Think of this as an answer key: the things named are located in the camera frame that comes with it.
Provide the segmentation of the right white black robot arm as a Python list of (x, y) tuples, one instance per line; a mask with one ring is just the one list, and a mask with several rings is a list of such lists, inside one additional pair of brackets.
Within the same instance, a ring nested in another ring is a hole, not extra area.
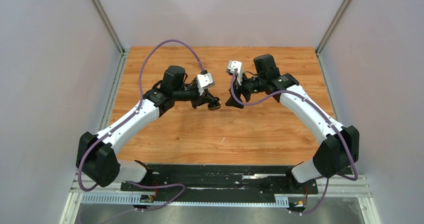
[(255, 57), (253, 62), (256, 73), (249, 78), (240, 61), (229, 61), (226, 70), (231, 75), (231, 84), (226, 106), (242, 109), (274, 98), (292, 111), (319, 144), (310, 160), (289, 168), (285, 179), (287, 189), (299, 192), (307, 181), (342, 175), (347, 167), (353, 170), (351, 179), (357, 180), (359, 175), (355, 163), (359, 159), (359, 131), (353, 125), (346, 127), (328, 115), (293, 75), (281, 74), (272, 55)]

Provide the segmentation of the black earbud case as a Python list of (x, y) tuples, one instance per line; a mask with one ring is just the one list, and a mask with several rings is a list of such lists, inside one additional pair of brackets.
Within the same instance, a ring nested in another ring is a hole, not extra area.
[(208, 107), (208, 110), (215, 111), (221, 107), (221, 103), (219, 101), (210, 102), (208, 103), (207, 107)]

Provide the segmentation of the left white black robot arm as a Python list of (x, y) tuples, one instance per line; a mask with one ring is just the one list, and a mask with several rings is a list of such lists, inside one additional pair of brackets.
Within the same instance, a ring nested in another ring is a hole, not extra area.
[(80, 137), (75, 165), (82, 190), (90, 191), (83, 185), (83, 174), (94, 181), (95, 186), (106, 187), (114, 181), (131, 181), (140, 190), (152, 187), (152, 170), (146, 164), (139, 160), (118, 160), (117, 154), (137, 133), (162, 117), (178, 101), (190, 101), (194, 109), (204, 104), (209, 110), (220, 108), (219, 98), (208, 90), (215, 83), (211, 73), (204, 70), (190, 83), (186, 83), (187, 76), (183, 67), (168, 67), (163, 79), (146, 91), (118, 121), (96, 134), (86, 132)]

